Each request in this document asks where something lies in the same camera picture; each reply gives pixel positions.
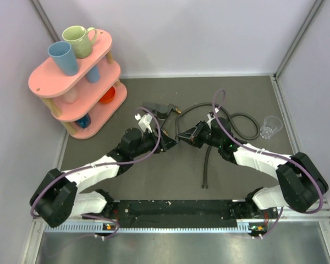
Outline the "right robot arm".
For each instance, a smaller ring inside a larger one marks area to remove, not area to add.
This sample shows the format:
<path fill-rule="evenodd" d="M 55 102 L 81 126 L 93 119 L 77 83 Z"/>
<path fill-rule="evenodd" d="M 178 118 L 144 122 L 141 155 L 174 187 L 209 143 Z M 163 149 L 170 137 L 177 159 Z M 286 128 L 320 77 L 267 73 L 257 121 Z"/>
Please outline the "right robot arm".
<path fill-rule="evenodd" d="M 288 206 L 306 213 L 328 191 L 329 186 L 305 153 L 281 155 L 257 148 L 233 136 L 224 118 L 200 121 L 178 134 L 179 140 L 201 148 L 204 144 L 218 149 L 220 156 L 238 166 L 265 173 L 278 181 L 270 188 L 259 188 L 246 197 L 246 212 L 257 218 L 266 209 Z"/>

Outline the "black fitting with brass connectors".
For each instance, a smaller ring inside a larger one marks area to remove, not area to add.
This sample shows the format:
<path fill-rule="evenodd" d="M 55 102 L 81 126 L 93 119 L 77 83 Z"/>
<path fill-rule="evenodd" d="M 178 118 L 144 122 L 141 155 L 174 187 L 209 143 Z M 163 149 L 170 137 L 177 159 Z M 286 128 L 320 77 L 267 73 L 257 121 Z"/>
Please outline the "black fitting with brass connectors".
<path fill-rule="evenodd" d="M 181 114 L 181 110 L 173 104 L 159 104 L 153 102 L 144 102 L 142 104 L 144 108 L 149 110 L 159 121 L 161 125 L 161 130 L 168 136 L 169 134 L 164 130 L 167 119 L 171 113 Z"/>

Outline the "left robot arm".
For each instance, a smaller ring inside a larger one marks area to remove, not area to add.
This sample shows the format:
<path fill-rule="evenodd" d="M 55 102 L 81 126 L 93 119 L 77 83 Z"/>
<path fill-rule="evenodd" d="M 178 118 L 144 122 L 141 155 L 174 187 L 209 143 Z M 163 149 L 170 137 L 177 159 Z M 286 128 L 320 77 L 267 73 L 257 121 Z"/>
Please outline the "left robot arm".
<path fill-rule="evenodd" d="M 101 189 L 86 194 L 83 191 L 125 173 L 139 156 L 166 152 L 176 145 L 177 141 L 163 131 L 143 133 L 130 128 L 117 147 L 97 161 L 65 172 L 57 168 L 50 170 L 33 194 L 30 205 L 51 228 L 82 215 L 108 218 L 115 208 L 110 194 Z"/>

